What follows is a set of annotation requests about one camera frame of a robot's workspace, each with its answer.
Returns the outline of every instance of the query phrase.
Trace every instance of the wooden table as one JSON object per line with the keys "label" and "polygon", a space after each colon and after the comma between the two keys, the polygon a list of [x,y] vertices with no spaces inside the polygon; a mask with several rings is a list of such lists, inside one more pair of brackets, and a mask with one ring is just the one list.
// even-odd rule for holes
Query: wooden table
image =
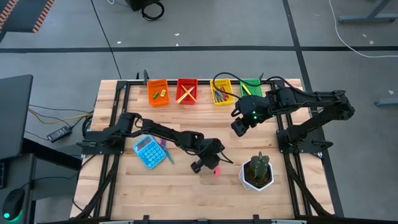
{"label": "wooden table", "polygon": [[[288,81],[302,88],[300,80]],[[100,131],[108,127],[116,82],[101,82],[92,130]],[[269,86],[263,85],[262,90],[268,91]],[[233,91],[240,95],[239,85],[234,85]],[[143,215],[150,215],[151,220],[252,219],[253,214],[259,214],[260,218],[293,218],[287,173],[275,134],[278,128],[276,119],[269,119],[249,129],[239,138],[230,127],[234,121],[230,116],[234,104],[215,106],[209,85],[198,86],[198,103],[195,105],[176,104],[175,92],[176,87],[169,86],[170,104],[153,107],[148,104],[146,86],[132,86],[127,112],[140,113],[143,118],[153,119],[177,131],[198,131],[206,138],[218,138],[226,147],[224,153],[234,164],[220,162],[219,177],[206,167],[195,174],[190,164],[198,159],[197,156],[189,156],[168,142],[175,165],[166,158],[155,169],[148,170],[132,151],[132,145],[140,138],[127,139],[125,153],[120,158],[111,219],[142,220]],[[123,95],[122,92],[119,105],[122,105]],[[292,118],[295,124],[304,122],[309,119],[308,109],[292,113]],[[238,179],[241,164],[259,151],[270,157],[275,181],[262,192],[245,190]],[[310,154],[302,154],[301,160],[307,187],[323,207],[333,213],[321,160]],[[80,173],[75,194],[75,202],[80,207],[89,202],[98,188],[102,161],[103,156],[96,156]],[[303,214],[301,193],[297,186],[296,191]],[[107,199],[106,192],[101,206],[102,215]],[[73,207],[71,216],[79,212]]]}

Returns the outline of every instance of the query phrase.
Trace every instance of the black power adapter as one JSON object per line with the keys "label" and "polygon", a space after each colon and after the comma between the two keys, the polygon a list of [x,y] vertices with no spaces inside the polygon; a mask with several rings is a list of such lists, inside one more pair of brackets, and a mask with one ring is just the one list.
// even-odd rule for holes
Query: black power adapter
{"label": "black power adapter", "polygon": [[71,135],[71,133],[72,133],[72,130],[67,126],[64,126],[60,129],[54,131],[53,133],[47,135],[47,139],[50,140],[51,143],[54,143],[61,138]]}

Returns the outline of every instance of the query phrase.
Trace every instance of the orange bin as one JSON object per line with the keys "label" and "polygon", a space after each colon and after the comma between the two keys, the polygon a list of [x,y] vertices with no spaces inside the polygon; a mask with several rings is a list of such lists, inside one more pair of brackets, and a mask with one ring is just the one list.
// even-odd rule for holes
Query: orange bin
{"label": "orange bin", "polygon": [[[167,87],[167,80],[151,80],[147,82],[148,89],[148,101],[152,106],[163,106],[169,103],[169,88]],[[162,90],[166,90],[166,94],[164,97],[161,97],[160,94]]]}

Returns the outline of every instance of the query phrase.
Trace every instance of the small plant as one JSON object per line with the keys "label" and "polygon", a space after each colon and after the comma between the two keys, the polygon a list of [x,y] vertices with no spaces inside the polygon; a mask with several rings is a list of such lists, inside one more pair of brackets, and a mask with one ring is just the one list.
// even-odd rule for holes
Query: small plant
{"label": "small plant", "polygon": [[268,171],[268,163],[269,157],[263,156],[261,152],[259,152],[258,156],[252,156],[250,160],[250,171],[254,179],[263,180]]}

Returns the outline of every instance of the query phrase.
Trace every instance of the gray concrete floor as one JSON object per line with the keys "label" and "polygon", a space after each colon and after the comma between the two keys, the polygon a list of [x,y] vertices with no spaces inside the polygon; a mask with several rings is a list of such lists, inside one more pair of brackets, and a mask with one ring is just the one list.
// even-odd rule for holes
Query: gray concrete floor
{"label": "gray concrete floor", "polygon": [[[109,5],[106,0],[94,2],[113,47],[293,46],[282,1],[162,0],[166,12],[157,22],[147,22],[140,14],[117,4]],[[364,14],[374,1],[332,0],[332,3],[336,15],[340,16]],[[289,4],[302,46],[342,45],[335,34],[327,0],[290,0]],[[398,2],[388,5],[386,12],[398,12]],[[397,28],[398,22],[339,26],[342,38],[356,46],[370,46],[370,41],[373,45],[396,46]],[[0,43],[0,49],[62,47],[107,47],[90,0],[57,0],[39,33],[7,33]],[[368,59],[353,52],[303,54],[313,89],[344,89],[356,108],[356,114],[349,121],[325,126],[326,139],[335,143],[330,155],[345,216],[398,220],[395,162],[398,109],[373,105],[378,98],[390,96],[389,90],[398,94],[397,59]],[[264,72],[266,76],[301,78],[295,52],[118,52],[115,57],[126,79],[135,78],[143,69],[151,78],[211,78],[222,71],[240,77],[257,77]],[[90,110],[100,80],[118,79],[110,53],[0,54],[0,67],[0,78],[33,74],[30,102],[54,108]],[[60,118],[76,114],[39,109],[37,112]],[[60,126],[41,125],[28,115],[26,130],[45,136]],[[72,136],[55,144],[34,136],[26,137],[57,148],[79,141],[81,132],[76,128]],[[64,151],[80,153],[75,148]],[[37,177],[74,174],[45,162],[39,163],[37,170]],[[76,179],[43,180],[37,198],[55,192],[58,197],[39,200],[36,221],[67,219],[75,184]]]}

